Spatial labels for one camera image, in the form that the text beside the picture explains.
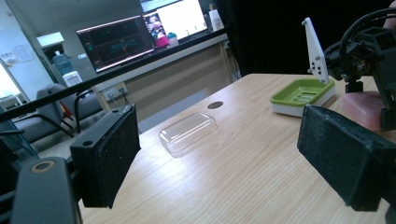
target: wooden table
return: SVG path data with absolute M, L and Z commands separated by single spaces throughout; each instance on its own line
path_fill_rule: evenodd
M 345 206 L 297 148 L 301 118 L 271 110 L 270 97 L 300 77 L 313 76 L 248 75 L 141 134 L 114 207 L 80 203 L 84 223 L 385 223 L 387 202 L 367 213 Z M 376 89 L 370 77 L 363 81 Z M 336 81 L 326 106 L 341 110 L 344 86 Z M 217 101 L 224 105 L 207 108 Z M 159 132 L 194 112 L 218 128 L 171 155 Z

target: white plastic holder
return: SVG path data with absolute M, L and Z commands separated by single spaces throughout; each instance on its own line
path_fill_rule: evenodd
M 82 79 L 77 71 L 66 73 L 62 76 L 62 78 L 64 79 L 67 87 L 71 87 L 82 82 Z
M 212 22 L 213 31 L 224 28 L 219 12 L 216 9 L 209 11 L 209 17 Z
M 326 59 L 315 32 L 314 25 L 309 17 L 302 23 L 305 26 L 306 44 L 308 46 L 309 68 L 308 73 L 316 76 L 320 82 L 329 83 L 329 73 L 327 71 Z

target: laboratory room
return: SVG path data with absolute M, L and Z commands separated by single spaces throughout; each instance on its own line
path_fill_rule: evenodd
M 0 223 L 396 223 L 393 6 L 0 0 Z

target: transparent container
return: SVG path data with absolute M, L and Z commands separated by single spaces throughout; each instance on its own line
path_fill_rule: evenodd
M 176 34 L 171 32 L 171 33 L 169 33 L 167 35 L 167 37 L 168 37 L 168 40 L 169 40 L 169 48 L 172 48 L 172 47 L 178 45 L 178 40 L 177 40 Z
M 218 126 L 214 118 L 203 113 L 193 113 L 161 130 L 159 137 L 163 146 L 175 153 L 214 132 Z
M 67 55 L 60 54 L 59 51 L 57 51 L 52 60 L 55 62 L 55 66 L 62 76 L 74 71 L 73 65 L 70 63 Z

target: monitor screen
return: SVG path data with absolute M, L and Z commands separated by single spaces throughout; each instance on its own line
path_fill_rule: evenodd
M 78 30 L 77 34 L 96 73 L 154 51 L 141 16 Z
M 178 1 L 143 15 L 156 47 L 162 47 L 159 37 L 173 33 L 177 40 L 207 29 L 198 0 Z
M 177 1 L 180 0 L 140 0 L 140 6 L 143 8 L 144 12 L 148 12 L 153 9 L 164 7 L 166 5 L 169 5 Z

